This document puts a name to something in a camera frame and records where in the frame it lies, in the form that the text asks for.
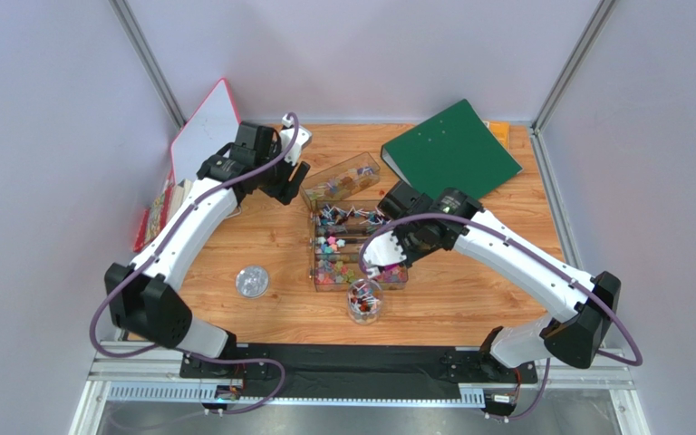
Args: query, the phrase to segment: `metal floor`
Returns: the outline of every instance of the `metal floor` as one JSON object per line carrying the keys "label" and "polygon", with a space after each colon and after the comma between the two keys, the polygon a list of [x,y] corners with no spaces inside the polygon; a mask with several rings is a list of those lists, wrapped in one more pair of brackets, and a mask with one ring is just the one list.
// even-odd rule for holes
{"label": "metal floor", "polygon": [[[518,410],[535,391],[522,391]],[[200,411],[191,403],[108,402],[98,435],[134,433],[109,424],[112,412],[120,425],[136,427],[170,421]],[[158,430],[160,434],[232,435],[614,435],[621,434],[608,391],[547,391],[536,410],[509,424],[485,420],[480,410],[354,406],[270,405],[248,414],[199,416]]]}

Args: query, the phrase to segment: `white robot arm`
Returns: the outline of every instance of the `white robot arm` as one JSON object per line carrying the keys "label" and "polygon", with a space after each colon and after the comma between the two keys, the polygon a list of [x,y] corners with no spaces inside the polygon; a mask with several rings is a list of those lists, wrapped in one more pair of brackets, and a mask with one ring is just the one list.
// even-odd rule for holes
{"label": "white robot arm", "polygon": [[[282,150],[294,134],[292,147]],[[236,140],[204,161],[187,200],[158,237],[129,265],[107,269],[108,294],[134,270],[138,273],[110,301],[112,322],[163,347],[208,357],[218,357],[234,344],[232,333],[194,317],[177,292],[198,252],[246,195],[261,189],[283,204],[291,202],[310,169],[307,163],[298,167],[298,161],[311,138],[303,127],[292,128],[286,116],[280,132],[242,122]],[[285,151],[276,164],[259,170]]]}
{"label": "white robot arm", "polygon": [[[379,209],[405,223],[366,247],[362,258],[370,265],[371,276],[382,266],[411,266],[440,248],[454,249],[495,269],[545,307],[547,314],[538,320],[490,333],[480,350],[498,363],[496,370],[550,356],[574,367],[591,365],[611,321],[577,287],[583,286],[615,310],[621,287],[618,278],[607,272],[592,277],[566,265],[456,189],[446,189],[433,200],[400,182]],[[437,219],[443,215],[458,221]]]}

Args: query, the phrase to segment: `green folder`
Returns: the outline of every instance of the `green folder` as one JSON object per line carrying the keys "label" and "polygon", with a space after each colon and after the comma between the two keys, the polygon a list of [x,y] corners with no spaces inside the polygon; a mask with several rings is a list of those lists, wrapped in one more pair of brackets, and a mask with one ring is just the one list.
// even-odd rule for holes
{"label": "green folder", "polygon": [[434,199],[446,188],[482,198],[522,170],[466,100],[383,145],[381,158]]}

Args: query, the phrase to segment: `wooden tabletop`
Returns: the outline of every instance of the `wooden tabletop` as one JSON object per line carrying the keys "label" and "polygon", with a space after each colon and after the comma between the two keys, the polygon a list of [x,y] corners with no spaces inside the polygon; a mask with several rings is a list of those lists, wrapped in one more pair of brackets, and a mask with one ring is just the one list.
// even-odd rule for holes
{"label": "wooden tabletop", "polygon": [[[381,182],[351,197],[380,199],[396,176],[380,160],[383,143],[411,125],[309,125],[313,143],[303,160],[311,174],[368,151]],[[525,127],[512,126],[509,150],[524,170],[481,199],[522,237],[562,259],[546,194]],[[436,252],[410,269],[404,290],[386,292],[381,319],[349,319],[345,294],[317,293],[308,277],[309,211],[301,198],[282,206],[262,192],[247,197],[243,214],[223,222],[189,269],[179,295],[200,319],[237,334],[241,343],[480,345],[499,325],[538,318],[544,309],[497,272],[455,252]],[[267,292],[246,299],[235,288],[245,266],[270,273]]]}

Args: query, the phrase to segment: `clear plastic jar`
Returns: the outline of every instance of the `clear plastic jar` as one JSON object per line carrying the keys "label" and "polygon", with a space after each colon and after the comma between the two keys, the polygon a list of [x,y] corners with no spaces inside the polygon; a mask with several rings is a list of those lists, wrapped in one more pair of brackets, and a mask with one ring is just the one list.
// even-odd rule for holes
{"label": "clear plastic jar", "polygon": [[346,294],[348,316],[358,324],[377,322],[383,306],[382,288],[372,279],[357,279]]}

